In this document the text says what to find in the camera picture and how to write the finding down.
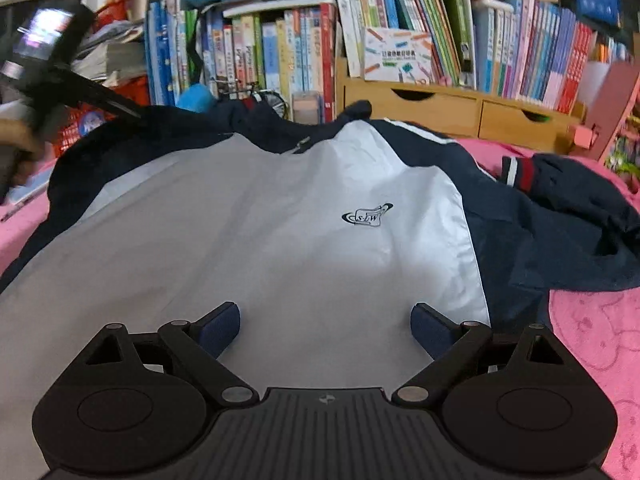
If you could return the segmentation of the operator left hand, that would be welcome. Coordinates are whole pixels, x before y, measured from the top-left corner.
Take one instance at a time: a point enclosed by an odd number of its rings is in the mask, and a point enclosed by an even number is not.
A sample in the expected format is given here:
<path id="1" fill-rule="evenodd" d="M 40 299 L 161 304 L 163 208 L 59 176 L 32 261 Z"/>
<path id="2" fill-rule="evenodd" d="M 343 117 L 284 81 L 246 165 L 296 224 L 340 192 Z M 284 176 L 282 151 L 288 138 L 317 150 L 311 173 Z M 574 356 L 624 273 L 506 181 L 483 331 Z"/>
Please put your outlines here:
<path id="1" fill-rule="evenodd" d="M 1 144 L 26 153 L 26 158 L 18 164 L 12 176 L 13 185 L 24 185 L 42 159 L 44 144 L 34 136 L 29 126 L 20 120 L 2 118 L 0 124 Z"/>

